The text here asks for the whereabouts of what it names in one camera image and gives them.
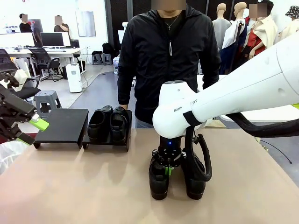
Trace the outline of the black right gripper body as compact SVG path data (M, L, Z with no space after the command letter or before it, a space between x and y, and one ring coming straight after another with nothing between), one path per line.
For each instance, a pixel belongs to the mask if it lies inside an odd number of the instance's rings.
M176 137L172 139L167 139L160 136L158 154L162 161L175 161L182 153L181 149L181 139L182 137Z

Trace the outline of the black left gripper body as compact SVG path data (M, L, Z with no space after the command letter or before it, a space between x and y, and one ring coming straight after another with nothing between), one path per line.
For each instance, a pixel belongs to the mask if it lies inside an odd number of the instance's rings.
M0 141L16 140L21 131L14 127L15 122L23 121L23 115L11 108L0 106Z

